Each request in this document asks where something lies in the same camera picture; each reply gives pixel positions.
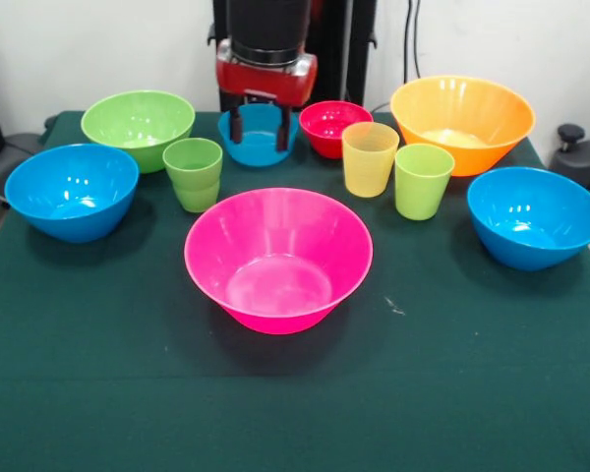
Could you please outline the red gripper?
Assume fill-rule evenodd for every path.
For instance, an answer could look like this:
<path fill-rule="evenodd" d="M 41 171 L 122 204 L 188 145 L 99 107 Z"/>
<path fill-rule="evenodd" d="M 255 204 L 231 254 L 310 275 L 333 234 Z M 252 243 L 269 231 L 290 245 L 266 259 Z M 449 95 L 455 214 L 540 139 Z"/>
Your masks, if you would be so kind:
<path fill-rule="evenodd" d="M 291 64 L 267 68 L 242 62 L 234 54 L 229 38 L 216 49 L 215 71 L 219 88 L 232 95 L 256 95 L 279 104 L 281 122 L 276 134 L 276 150 L 289 147 L 291 107 L 300 107 L 310 98 L 318 72 L 318 59 L 302 53 Z M 243 120 L 240 107 L 229 111 L 229 138 L 242 142 Z"/>

